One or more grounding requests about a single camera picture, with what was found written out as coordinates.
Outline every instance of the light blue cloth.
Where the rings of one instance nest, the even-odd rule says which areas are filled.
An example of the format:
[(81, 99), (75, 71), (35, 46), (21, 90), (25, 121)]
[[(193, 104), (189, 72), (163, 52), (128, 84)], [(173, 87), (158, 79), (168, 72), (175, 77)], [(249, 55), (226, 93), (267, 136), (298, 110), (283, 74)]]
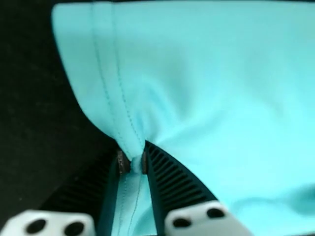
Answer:
[(132, 160), (112, 235), (156, 233), (145, 140), (255, 235), (315, 231), (315, 4), (59, 4), (52, 20), (83, 112)]

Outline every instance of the turquoise fabric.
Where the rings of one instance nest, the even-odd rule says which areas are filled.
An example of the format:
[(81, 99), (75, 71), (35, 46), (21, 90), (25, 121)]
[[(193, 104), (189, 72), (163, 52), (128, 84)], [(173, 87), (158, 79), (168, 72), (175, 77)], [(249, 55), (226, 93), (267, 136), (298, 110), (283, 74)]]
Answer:
[(145, 140), (255, 235), (315, 231), (315, 4), (58, 4), (52, 22), (83, 112), (132, 160), (112, 235), (156, 233)]

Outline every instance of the screw hole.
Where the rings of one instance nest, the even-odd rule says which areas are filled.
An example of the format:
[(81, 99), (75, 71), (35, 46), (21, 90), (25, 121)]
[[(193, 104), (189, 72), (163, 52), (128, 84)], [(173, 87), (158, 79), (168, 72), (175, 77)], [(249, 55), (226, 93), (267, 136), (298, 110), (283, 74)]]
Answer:
[(45, 228), (45, 225), (46, 220), (44, 219), (35, 220), (27, 226), (26, 232), (30, 235), (36, 234), (42, 231)]
[(186, 228), (191, 225), (191, 221), (183, 218), (178, 218), (173, 221), (175, 228)]
[(73, 222), (65, 228), (64, 234), (66, 236), (78, 236), (83, 232), (83, 230), (84, 224), (82, 222)]
[(209, 209), (207, 211), (207, 215), (210, 219), (213, 219), (213, 218), (222, 218), (222, 217), (225, 217), (225, 214), (222, 210), (220, 209), (217, 209), (217, 208), (212, 208), (212, 209)]

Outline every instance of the black background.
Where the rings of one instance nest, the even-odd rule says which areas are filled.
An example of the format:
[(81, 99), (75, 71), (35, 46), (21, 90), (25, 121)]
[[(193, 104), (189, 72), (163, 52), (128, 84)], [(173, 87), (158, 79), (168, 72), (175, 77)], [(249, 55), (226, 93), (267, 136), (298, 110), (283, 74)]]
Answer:
[(113, 144), (71, 91), (51, 30), (55, 3), (0, 0), (0, 227)]

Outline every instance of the seam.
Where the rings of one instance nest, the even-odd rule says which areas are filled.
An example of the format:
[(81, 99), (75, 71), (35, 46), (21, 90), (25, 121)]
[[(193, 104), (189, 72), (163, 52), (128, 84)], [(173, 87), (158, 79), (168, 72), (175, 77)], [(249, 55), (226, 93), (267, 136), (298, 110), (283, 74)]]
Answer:
[(106, 86), (106, 80), (104, 78), (104, 75), (103, 75), (103, 70), (102, 70), (102, 63), (101, 63), (101, 57), (100, 57), (100, 53), (99, 53), (99, 49), (98, 49), (98, 43), (97, 43), (97, 33), (96, 33), (96, 26), (95, 26), (95, 13), (94, 13), (94, 1), (93, 3), (91, 4), (91, 7), (90, 7), (90, 10), (91, 10), (91, 20), (92, 20), (92, 39), (93, 39), (93, 46), (94, 46), (94, 50), (95, 50), (95, 57), (96, 57), (96, 61), (97, 61), (97, 67), (98, 67), (98, 72), (99, 72), (99, 76), (100, 76), (100, 79), (101, 79), (101, 82), (102, 82), (102, 85), (103, 85), (103, 90), (104, 90), (104, 93), (105, 93), (105, 97), (106, 97), (106, 100), (107, 100), (107, 105), (109, 107), (109, 110), (110, 110), (110, 114), (111, 114), (111, 117), (112, 117), (112, 120), (113, 120), (113, 123), (114, 123), (114, 128), (116, 129), (116, 132), (117, 132), (117, 135), (118, 135), (118, 139), (122, 142), (122, 144), (124, 145), (124, 148), (126, 150), (126, 152), (128, 152), (127, 148), (126, 148), (126, 144), (125, 144), (125, 141), (119, 131), (119, 129), (117, 128), (116, 126), (116, 120), (115, 120), (115, 116), (114, 116), (114, 112), (113, 112), (113, 107), (112, 107), (112, 104), (110, 102), (110, 97), (109, 97), (109, 92), (107, 90), (107, 86)]
[(132, 221), (133, 221), (134, 215), (135, 215), (135, 213), (136, 213), (136, 210), (137, 210), (137, 208), (138, 208), (138, 200), (139, 200), (139, 195), (140, 195), (140, 186), (141, 186), (141, 176), (140, 176), (140, 180), (139, 180), (139, 188), (138, 188), (136, 203), (135, 203), (135, 207), (134, 207), (133, 213), (132, 213), (132, 215), (131, 215), (131, 219), (130, 219), (130, 224), (129, 224), (129, 227), (128, 227), (127, 236), (129, 236), (130, 229), (131, 229), (131, 225), (132, 225)]
[[(125, 110), (126, 110), (126, 113), (127, 113), (127, 117), (129, 119), (130, 126), (131, 126), (134, 134), (137, 137), (137, 140), (139, 142), (139, 146), (141, 147), (140, 137), (139, 137), (139, 135), (138, 135), (138, 133), (137, 133), (135, 127), (134, 127), (133, 121), (131, 119), (130, 111), (128, 109), (127, 102), (126, 102), (125, 92), (124, 92), (124, 89), (123, 89), (122, 73), (121, 73), (120, 57), (119, 57), (119, 48), (118, 48), (118, 39), (117, 39), (118, 35), (117, 35), (117, 24), (116, 24), (117, 23), (116, 22), (116, 8), (115, 8), (115, 4), (114, 3), (112, 4), (111, 10), (112, 10), (112, 17), (111, 17), (112, 22), (111, 23), (112, 23), (112, 30), (113, 30), (113, 42), (114, 42), (114, 52), (115, 52), (115, 59), (116, 59), (118, 83), (119, 83), (119, 87), (120, 87), (120, 90), (121, 90), (122, 100), (123, 100), (123, 103), (124, 103), (124, 106), (125, 106)], [(129, 230), (130, 230), (131, 225), (132, 225), (132, 220), (133, 220), (133, 217), (135, 215), (135, 212), (136, 212), (136, 209), (137, 209), (137, 206), (138, 206), (139, 194), (140, 194), (140, 185), (138, 186), (138, 194), (137, 194), (137, 197), (136, 197), (136, 203), (135, 203), (135, 207), (134, 207), (133, 213), (131, 215), (131, 219), (130, 219), (130, 224), (129, 224), (129, 227), (128, 227), (127, 235), (129, 235)]]
[(131, 119), (131, 115), (127, 106), (126, 102), (126, 96), (123, 89), (123, 83), (122, 83), (122, 73), (121, 73), (121, 67), (120, 67), (120, 57), (119, 57), (119, 49), (118, 49), (118, 40), (117, 40), (117, 24), (116, 24), (116, 10), (115, 10), (115, 4), (112, 4), (112, 29), (113, 29), (113, 37), (114, 37), (114, 51), (115, 51), (115, 58), (116, 58), (116, 67), (117, 67), (117, 77), (118, 77), (118, 83), (120, 87), (120, 91), (122, 93), (122, 100), (124, 102), (125, 110), (127, 113), (127, 117), (129, 119), (130, 126), (134, 132), (134, 134), (137, 137), (137, 140), (139, 142), (139, 145), (141, 146), (140, 137), (133, 125), (133, 121)]
[[(96, 25), (95, 25), (95, 13), (94, 13), (94, 1), (91, 4), (90, 10), (91, 10), (91, 22), (92, 22), (92, 39), (93, 39), (93, 45), (94, 45), (94, 50), (95, 50), (95, 57), (96, 57), (96, 61), (97, 61), (97, 67), (98, 67), (98, 72), (99, 72), (99, 76), (102, 82), (102, 86), (103, 86), (103, 90), (105, 93), (105, 97), (107, 100), (107, 105), (109, 107), (110, 110), (110, 114), (112, 116), (112, 121), (114, 124), (114, 128), (116, 129), (117, 135), (118, 135), (118, 139), (121, 141), (122, 145), (124, 146), (124, 149), (126, 150), (126, 153), (130, 156), (130, 153), (127, 149), (127, 145), (116, 125), (116, 120), (115, 120), (115, 116), (114, 116), (114, 112), (113, 112), (113, 108), (110, 102), (110, 97), (109, 97), (109, 92), (107, 90), (107, 86), (106, 86), (106, 81), (105, 78), (103, 76), (103, 70), (102, 70), (102, 64), (101, 64), (101, 57), (100, 57), (100, 53), (99, 53), (99, 49), (98, 49), (98, 44), (97, 44), (97, 34), (96, 34)], [(123, 216), (122, 213), (124, 211), (124, 202), (125, 202), (125, 197), (126, 197), (126, 179), (124, 182), (124, 190), (123, 190), (123, 195), (122, 195), (122, 206), (121, 206), (121, 212), (120, 212), (120, 216), (119, 216), (119, 228), (118, 228), (118, 235), (120, 234), (120, 229), (122, 227), (122, 221), (123, 221)]]
[(125, 207), (126, 193), (127, 193), (127, 176), (125, 176), (125, 179), (124, 179), (124, 190), (123, 190), (123, 195), (122, 195), (122, 205), (121, 205), (120, 213), (119, 213), (119, 226), (118, 226), (117, 236), (120, 235), (120, 229), (122, 228), (122, 225), (123, 225), (123, 211)]

